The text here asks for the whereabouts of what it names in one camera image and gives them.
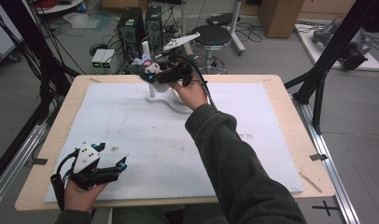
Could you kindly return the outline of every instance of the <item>hand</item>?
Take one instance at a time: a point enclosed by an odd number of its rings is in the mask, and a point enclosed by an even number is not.
[[[64,193],[64,210],[90,212],[97,196],[107,184],[90,187],[88,190],[77,187],[71,179],[68,180]]]
[[[184,87],[177,82],[170,82],[169,86],[177,91],[180,96],[181,101],[189,107],[192,111],[198,108],[200,105],[207,104],[206,93],[204,92],[204,87],[199,81],[198,76],[192,73],[191,83]]]

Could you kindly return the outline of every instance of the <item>person's right hand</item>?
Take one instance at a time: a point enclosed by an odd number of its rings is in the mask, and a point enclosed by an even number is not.
[[[181,101],[192,111],[200,105],[207,104],[207,97],[204,92],[204,87],[199,81],[198,76],[194,73],[192,73],[192,81],[188,86],[181,86],[177,82],[170,82],[169,86],[173,90],[177,91]]]

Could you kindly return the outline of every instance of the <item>black stool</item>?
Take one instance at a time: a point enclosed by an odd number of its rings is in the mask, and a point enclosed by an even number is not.
[[[225,73],[224,62],[218,57],[212,55],[212,50],[225,49],[231,42],[231,34],[226,29],[217,25],[198,26],[192,30],[193,34],[199,33],[200,36],[193,39],[194,45],[206,49],[204,63],[198,60],[201,56],[196,56],[194,60],[198,61],[203,67],[199,69],[206,70],[210,74],[211,70],[218,71],[217,74]]]

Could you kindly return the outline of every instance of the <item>round stool seat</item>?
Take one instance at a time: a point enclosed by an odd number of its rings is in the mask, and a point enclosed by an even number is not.
[[[198,26],[192,30],[192,33],[200,34],[194,41],[207,49],[221,49],[231,41],[230,32],[216,25]]]

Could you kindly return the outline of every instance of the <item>white foam board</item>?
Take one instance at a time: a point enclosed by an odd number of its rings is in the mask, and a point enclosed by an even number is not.
[[[218,109],[237,118],[237,132],[255,149],[269,176],[291,192],[303,191],[262,84],[210,83],[208,87]],[[91,84],[56,165],[82,142],[105,142],[98,167],[113,166],[129,154],[128,168],[98,200],[216,195],[185,130],[189,115],[176,113],[167,104],[148,102],[148,91],[145,84]],[[51,187],[45,201],[56,202]]]

